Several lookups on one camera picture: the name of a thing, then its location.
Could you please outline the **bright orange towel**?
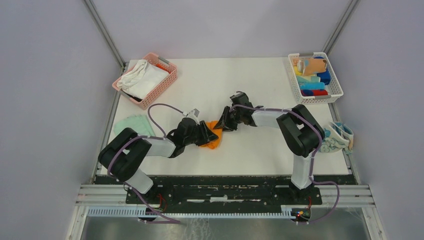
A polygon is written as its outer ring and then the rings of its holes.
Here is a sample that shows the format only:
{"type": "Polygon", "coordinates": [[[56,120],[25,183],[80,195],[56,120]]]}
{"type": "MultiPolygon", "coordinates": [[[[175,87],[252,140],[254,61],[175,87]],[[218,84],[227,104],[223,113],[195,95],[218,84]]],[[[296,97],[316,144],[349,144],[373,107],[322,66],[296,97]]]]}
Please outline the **bright orange towel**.
{"type": "Polygon", "coordinates": [[[220,146],[222,135],[223,135],[223,129],[222,128],[214,129],[217,123],[218,123],[218,120],[206,122],[206,126],[208,127],[208,129],[211,130],[215,135],[217,135],[218,139],[213,140],[207,144],[201,145],[200,146],[201,148],[209,148],[209,149],[215,150],[220,146]]]}

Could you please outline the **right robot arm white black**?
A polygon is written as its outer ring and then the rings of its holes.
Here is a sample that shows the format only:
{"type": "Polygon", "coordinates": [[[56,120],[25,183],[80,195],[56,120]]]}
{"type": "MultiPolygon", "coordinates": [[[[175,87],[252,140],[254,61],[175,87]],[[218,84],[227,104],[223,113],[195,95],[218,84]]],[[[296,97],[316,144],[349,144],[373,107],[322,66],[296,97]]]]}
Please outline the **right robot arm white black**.
{"type": "Polygon", "coordinates": [[[238,91],[230,97],[214,129],[224,132],[237,130],[239,124],[251,127],[280,129],[289,150],[293,153],[293,170],[289,199],[302,204],[309,198],[308,187],[314,183],[315,156],[321,147],[325,133],[321,125],[303,104],[293,108],[265,108],[253,106],[246,93],[238,91]]]}

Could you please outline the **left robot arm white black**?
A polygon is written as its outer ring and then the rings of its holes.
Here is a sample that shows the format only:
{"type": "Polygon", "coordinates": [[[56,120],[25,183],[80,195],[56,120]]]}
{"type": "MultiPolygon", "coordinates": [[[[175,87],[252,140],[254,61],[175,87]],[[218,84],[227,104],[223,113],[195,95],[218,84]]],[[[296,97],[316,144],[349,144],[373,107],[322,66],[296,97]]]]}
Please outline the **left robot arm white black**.
{"type": "Polygon", "coordinates": [[[186,146],[200,147],[218,139],[205,121],[190,117],[184,117],[165,137],[139,135],[126,127],[100,151],[98,161],[107,169],[108,175],[128,184],[138,191],[138,197],[144,203],[150,204],[156,200],[158,191],[153,187],[153,180],[140,169],[144,158],[176,158],[186,146]]]}

